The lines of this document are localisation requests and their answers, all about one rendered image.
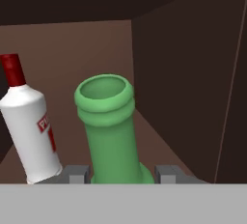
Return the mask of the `green glass bottle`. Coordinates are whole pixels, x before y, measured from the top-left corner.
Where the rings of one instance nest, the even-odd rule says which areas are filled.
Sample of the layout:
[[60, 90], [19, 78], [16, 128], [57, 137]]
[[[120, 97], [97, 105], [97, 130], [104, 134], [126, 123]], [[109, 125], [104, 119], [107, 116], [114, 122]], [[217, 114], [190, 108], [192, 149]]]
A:
[[153, 183], [137, 153], [129, 81], [116, 74], [90, 77], [77, 87], [74, 102], [86, 129], [94, 169], [91, 182]]

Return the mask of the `dark brown cabinet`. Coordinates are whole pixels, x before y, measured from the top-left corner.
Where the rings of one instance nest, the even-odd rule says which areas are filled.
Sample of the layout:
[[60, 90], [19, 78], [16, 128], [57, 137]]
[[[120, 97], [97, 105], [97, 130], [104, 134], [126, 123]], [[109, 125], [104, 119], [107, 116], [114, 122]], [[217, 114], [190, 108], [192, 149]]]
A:
[[247, 182], [247, 0], [0, 0], [0, 54], [42, 91], [58, 154], [87, 164], [73, 102], [85, 78], [134, 86], [141, 161]]

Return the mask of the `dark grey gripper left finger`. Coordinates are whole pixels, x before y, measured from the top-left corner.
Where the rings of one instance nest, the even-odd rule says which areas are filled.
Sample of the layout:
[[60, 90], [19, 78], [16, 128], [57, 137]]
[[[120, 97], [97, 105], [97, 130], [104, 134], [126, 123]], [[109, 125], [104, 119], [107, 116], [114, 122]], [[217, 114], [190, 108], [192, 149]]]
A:
[[90, 183], [89, 165], [67, 165], [60, 175], [41, 181], [44, 184], [83, 184]]

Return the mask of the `white bottle with red cap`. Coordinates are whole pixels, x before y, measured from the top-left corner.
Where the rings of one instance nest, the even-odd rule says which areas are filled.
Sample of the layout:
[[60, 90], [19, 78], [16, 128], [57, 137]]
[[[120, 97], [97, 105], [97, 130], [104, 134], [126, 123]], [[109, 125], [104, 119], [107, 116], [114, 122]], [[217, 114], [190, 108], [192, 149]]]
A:
[[28, 184], [58, 176], [63, 166], [49, 122], [44, 94], [30, 87], [17, 54], [0, 55], [9, 84], [0, 111], [24, 168]]

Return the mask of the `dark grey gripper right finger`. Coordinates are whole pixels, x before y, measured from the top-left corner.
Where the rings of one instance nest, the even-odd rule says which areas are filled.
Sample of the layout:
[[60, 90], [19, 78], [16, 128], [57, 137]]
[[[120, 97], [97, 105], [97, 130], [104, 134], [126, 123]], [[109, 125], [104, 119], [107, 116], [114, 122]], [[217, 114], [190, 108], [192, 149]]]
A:
[[204, 181], [186, 175], [177, 165], [156, 165], [154, 167], [155, 182], [161, 184], [197, 184]]

